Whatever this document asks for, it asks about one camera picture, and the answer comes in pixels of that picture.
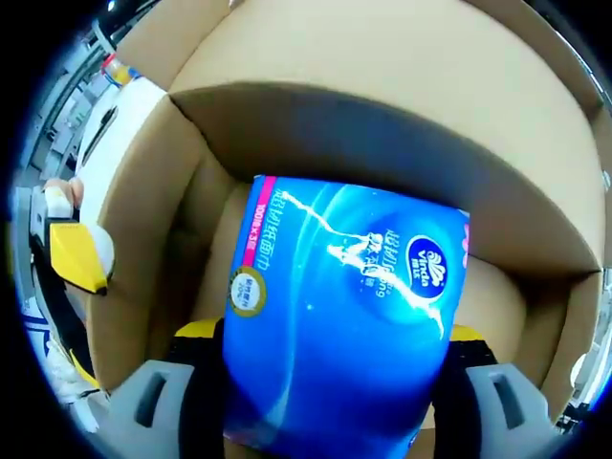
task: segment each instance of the vinda logo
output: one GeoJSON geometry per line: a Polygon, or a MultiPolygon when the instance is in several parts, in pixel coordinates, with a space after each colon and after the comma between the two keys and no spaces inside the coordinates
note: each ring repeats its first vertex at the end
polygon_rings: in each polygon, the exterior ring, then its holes
{"type": "Polygon", "coordinates": [[[421,298],[438,298],[448,277],[447,259],[440,246],[426,236],[415,236],[405,249],[405,261],[412,293],[421,298]]]}

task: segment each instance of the gold circular label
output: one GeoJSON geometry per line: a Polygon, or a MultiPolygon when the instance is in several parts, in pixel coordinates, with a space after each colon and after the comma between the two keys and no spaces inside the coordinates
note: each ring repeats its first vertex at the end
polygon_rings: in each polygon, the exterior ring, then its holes
{"type": "Polygon", "coordinates": [[[229,280],[229,301],[238,316],[257,316],[266,303],[264,278],[251,266],[241,266],[229,280]]]}

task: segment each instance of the plastic packaging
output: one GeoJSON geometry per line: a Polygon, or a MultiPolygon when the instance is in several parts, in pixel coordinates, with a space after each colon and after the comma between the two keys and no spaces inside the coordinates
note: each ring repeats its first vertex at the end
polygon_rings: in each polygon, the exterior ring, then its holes
{"type": "Polygon", "coordinates": [[[258,177],[229,283],[225,434],[291,457],[404,457],[466,275],[465,212],[258,177]]]}

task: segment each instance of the tissue package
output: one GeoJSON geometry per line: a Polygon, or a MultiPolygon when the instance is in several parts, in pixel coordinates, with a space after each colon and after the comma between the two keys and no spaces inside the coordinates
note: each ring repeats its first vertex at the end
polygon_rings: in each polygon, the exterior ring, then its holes
{"type": "Polygon", "coordinates": [[[468,215],[365,186],[255,179],[229,280],[225,435],[403,458],[466,275],[468,215]]]}

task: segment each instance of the pink stripe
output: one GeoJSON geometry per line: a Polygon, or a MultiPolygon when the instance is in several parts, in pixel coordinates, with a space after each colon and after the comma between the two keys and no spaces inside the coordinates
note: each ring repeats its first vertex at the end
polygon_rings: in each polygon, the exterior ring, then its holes
{"type": "Polygon", "coordinates": [[[264,185],[261,187],[261,193],[257,199],[257,206],[255,206],[255,214],[252,217],[251,229],[249,231],[249,237],[247,238],[247,248],[245,249],[245,256],[242,258],[243,266],[252,266],[255,261],[255,253],[257,252],[257,241],[259,241],[259,234],[261,234],[261,225],[266,215],[266,208],[272,197],[272,191],[274,184],[276,183],[276,177],[266,177],[264,179],[264,185]]]}

